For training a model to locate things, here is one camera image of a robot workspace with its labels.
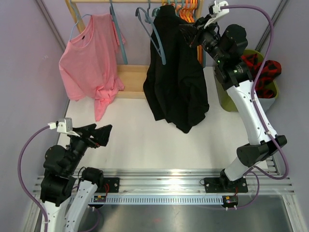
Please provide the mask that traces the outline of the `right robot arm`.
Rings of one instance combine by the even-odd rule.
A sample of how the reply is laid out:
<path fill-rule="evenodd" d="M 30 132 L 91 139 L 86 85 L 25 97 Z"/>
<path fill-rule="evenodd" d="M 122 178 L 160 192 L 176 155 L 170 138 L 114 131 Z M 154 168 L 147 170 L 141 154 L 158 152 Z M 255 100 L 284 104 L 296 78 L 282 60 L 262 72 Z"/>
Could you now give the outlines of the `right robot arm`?
<path fill-rule="evenodd" d="M 219 36 L 217 24 L 207 25 L 206 18 L 180 25 L 190 47 L 198 45 L 213 58 L 215 77 L 234 102 L 245 126 L 248 144 L 237 148 L 237 158 L 220 172 L 219 177 L 204 178 L 207 193 L 247 193 L 244 175 L 254 165 L 274 155 L 287 144 L 269 123 L 253 87 L 253 77 L 241 56 L 248 45 L 245 28 L 232 24 Z"/>

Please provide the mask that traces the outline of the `red black plaid shirt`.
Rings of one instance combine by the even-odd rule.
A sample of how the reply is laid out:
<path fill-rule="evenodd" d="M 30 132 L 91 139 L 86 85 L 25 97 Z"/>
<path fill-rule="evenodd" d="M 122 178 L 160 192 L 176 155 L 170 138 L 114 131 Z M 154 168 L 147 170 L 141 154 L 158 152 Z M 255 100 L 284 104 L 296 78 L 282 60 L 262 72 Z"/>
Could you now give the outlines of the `red black plaid shirt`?
<path fill-rule="evenodd" d="M 241 58 L 248 66 L 253 79 L 255 80 L 262 62 L 258 61 L 257 54 L 242 55 Z M 276 92 L 267 88 L 274 79 L 282 72 L 281 64 L 277 61 L 267 60 L 262 68 L 261 74 L 255 85 L 255 91 L 259 98 L 274 98 Z"/>

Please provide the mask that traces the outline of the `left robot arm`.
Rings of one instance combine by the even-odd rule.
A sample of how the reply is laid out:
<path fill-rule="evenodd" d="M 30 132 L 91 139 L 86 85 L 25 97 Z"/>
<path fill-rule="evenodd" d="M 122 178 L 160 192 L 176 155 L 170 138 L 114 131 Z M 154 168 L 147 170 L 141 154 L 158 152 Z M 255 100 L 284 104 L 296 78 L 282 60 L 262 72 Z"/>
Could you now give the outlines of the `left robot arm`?
<path fill-rule="evenodd" d="M 46 232 L 76 232 L 93 194 L 103 188 L 108 191 L 109 186 L 102 170 L 87 167 L 82 172 L 77 195 L 71 200 L 77 180 L 73 174 L 88 148 L 108 144 L 112 125 L 74 128 L 63 121 L 57 123 L 56 130 L 67 135 L 70 143 L 66 147 L 55 145 L 45 153 L 40 195 L 44 209 L 42 224 Z"/>

